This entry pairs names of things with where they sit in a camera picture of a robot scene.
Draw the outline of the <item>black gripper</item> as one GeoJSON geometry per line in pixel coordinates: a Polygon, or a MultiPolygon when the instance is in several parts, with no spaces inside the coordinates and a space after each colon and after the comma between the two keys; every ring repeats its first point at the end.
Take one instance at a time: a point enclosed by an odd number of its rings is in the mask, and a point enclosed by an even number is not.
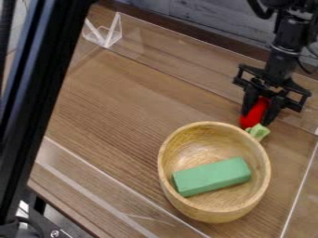
{"type": "Polygon", "coordinates": [[[243,89],[242,115],[251,111],[258,98],[270,99],[268,107],[262,117],[262,124],[267,126],[282,109],[288,108],[300,112],[311,96],[311,92],[300,87],[291,78],[279,80],[270,76],[263,69],[240,64],[232,84],[243,89]]]}

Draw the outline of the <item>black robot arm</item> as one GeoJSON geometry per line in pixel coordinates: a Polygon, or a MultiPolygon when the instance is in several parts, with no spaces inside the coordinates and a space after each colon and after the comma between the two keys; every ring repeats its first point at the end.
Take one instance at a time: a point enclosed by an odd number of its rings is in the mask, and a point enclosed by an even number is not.
{"type": "Polygon", "coordinates": [[[291,78],[300,67],[311,71],[299,57],[303,48],[318,58],[308,46],[318,39],[318,0],[247,0],[256,16],[267,20],[276,14],[274,40],[263,69],[240,64],[234,84],[243,89],[239,126],[267,126],[283,109],[302,112],[311,92],[291,78]]]}

